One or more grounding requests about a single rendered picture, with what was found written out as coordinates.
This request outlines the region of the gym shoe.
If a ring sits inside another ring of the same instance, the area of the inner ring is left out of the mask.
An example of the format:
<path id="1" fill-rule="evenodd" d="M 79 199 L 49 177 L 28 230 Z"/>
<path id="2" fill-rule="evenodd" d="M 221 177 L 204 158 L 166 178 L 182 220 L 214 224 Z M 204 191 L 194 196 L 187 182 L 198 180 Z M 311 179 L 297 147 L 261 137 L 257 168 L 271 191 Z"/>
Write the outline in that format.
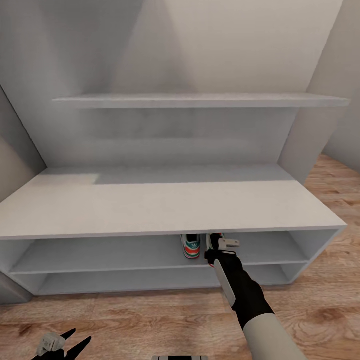
<path id="1" fill-rule="evenodd" d="M 180 234 L 183 253 L 187 259 L 194 260 L 200 256 L 201 235 Z"/>
<path id="2" fill-rule="evenodd" d="M 206 245 L 208 250 L 219 250 L 219 239 L 224 239 L 224 233 L 206 233 Z"/>

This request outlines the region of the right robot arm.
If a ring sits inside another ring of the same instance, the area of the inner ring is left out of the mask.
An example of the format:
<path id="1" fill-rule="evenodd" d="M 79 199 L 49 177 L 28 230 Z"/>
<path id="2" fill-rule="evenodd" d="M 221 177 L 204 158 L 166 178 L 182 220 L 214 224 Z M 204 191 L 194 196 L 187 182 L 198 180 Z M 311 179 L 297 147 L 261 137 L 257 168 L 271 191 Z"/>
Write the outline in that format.
<path id="1" fill-rule="evenodd" d="M 261 286 L 243 270 L 236 252 L 237 239 L 219 238 L 218 250 L 208 249 L 204 257 L 216 275 L 248 343 L 253 360 L 309 360 L 264 297 Z"/>

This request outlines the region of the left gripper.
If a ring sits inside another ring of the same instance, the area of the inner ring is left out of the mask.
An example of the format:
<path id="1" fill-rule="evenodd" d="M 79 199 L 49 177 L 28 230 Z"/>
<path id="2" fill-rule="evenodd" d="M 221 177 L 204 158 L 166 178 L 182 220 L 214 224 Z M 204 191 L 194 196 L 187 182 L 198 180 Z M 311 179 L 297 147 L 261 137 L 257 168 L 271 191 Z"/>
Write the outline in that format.
<path id="1" fill-rule="evenodd" d="M 68 339 L 76 332 L 76 328 L 64 333 L 61 335 L 62 338 Z M 91 341 L 91 336 L 80 342 L 78 345 L 67 351 L 65 356 L 65 352 L 63 349 L 59 349 L 56 351 L 47 351 L 42 356 L 36 356 L 32 360 L 75 360 L 76 357 L 84 350 L 87 344 Z"/>

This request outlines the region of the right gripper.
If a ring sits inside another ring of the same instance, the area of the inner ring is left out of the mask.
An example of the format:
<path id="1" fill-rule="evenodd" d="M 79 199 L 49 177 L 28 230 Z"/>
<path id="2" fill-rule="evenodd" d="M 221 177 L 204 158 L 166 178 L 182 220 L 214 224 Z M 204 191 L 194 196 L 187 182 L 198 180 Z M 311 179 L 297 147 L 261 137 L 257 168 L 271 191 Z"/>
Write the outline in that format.
<path id="1" fill-rule="evenodd" d="M 208 249 L 207 252 L 204 254 L 204 257 L 208 260 L 208 263 L 213 266 L 215 260 L 222 255 L 220 253 L 221 250 Z"/>

